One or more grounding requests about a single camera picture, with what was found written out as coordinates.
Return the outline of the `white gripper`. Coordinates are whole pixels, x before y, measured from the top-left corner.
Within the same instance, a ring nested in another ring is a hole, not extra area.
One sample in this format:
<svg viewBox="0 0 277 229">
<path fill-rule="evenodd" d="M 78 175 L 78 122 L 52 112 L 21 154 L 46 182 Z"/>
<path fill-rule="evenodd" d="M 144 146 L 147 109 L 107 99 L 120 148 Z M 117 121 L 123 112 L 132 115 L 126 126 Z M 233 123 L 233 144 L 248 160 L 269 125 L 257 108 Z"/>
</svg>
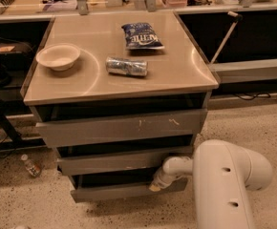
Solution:
<svg viewBox="0 0 277 229">
<path fill-rule="evenodd" d="M 158 168 L 154 173 L 151 184 L 149 185 L 149 190 L 152 192 L 159 192 L 162 189 L 168 188 L 174 181 L 180 178 L 180 176 L 168 175 L 162 168 Z"/>
</svg>

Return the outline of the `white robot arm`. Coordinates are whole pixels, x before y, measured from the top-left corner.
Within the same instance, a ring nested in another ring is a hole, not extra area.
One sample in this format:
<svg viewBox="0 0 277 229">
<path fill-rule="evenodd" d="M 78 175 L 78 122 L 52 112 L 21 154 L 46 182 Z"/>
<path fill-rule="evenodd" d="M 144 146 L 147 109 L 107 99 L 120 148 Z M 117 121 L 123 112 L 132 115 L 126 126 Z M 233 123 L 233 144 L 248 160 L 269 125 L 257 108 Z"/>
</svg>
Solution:
<svg viewBox="0 0 277 229">
<path fill-rule="evenodd" d="M 154 174 L 149 189 L 159 192 L 191 176 L 198 229 L 256 229 L 247 192 L 263 190 L 273 169 L 263 155 L 212 139 L 192 157 L 170 156 Z"/>
</svg>

